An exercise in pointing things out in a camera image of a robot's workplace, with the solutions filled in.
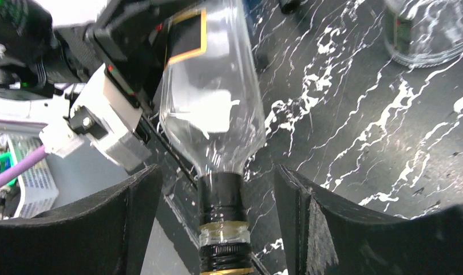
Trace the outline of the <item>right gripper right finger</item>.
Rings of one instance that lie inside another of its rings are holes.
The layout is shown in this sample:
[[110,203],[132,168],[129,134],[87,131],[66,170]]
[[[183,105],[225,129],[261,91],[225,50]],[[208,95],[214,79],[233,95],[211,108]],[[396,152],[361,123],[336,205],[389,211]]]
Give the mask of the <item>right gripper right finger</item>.
[[274,192],[289,274],[463,274],[463,204],[398,218],[283,165]]

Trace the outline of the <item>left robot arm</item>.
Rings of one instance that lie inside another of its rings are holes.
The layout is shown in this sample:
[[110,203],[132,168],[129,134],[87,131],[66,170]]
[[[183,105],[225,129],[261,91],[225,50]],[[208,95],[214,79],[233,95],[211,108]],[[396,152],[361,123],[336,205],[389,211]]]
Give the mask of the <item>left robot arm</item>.
[[95,21],[53,26],[36,1],[0,1],[0,98],[49,99],[98,68],[133,108],[150,108],[164,69],[163,26],[192,1],[109,1]]

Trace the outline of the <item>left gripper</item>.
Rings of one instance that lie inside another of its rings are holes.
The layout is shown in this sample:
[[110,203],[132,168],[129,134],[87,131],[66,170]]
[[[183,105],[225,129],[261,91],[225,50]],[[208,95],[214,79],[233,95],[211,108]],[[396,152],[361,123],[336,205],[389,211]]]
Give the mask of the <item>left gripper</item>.
[[169,19],[196,1],[109,1],[86,39],[105,64],[105,74],[135,108],[154,109],[164,69]]

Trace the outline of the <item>clear round white-capped bottle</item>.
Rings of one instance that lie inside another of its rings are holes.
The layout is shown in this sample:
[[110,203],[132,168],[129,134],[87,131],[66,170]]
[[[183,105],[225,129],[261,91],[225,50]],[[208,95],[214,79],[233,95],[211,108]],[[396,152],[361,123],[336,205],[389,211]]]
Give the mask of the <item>clear round white-capped bottle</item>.
[[391,58],[427,68],[463,52],[463,1],[385,1],[384,41]]

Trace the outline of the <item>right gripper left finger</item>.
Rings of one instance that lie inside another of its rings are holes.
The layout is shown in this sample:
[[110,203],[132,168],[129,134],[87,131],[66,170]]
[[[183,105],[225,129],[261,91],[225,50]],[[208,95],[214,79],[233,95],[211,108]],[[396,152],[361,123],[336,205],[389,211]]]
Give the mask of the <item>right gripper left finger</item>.
[[140,274],[163,186],[151,165],[33,218],[0,221],[0,274]]

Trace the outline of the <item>grey bottle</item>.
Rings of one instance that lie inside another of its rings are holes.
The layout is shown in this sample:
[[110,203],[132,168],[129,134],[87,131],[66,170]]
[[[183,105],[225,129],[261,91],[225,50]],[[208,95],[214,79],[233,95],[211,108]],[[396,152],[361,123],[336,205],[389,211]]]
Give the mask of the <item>grey bottle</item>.
[[266,141],[242,1],[202,1],[168,28],[160,123],[196,170],[201,274],[251,274],[244,165]]

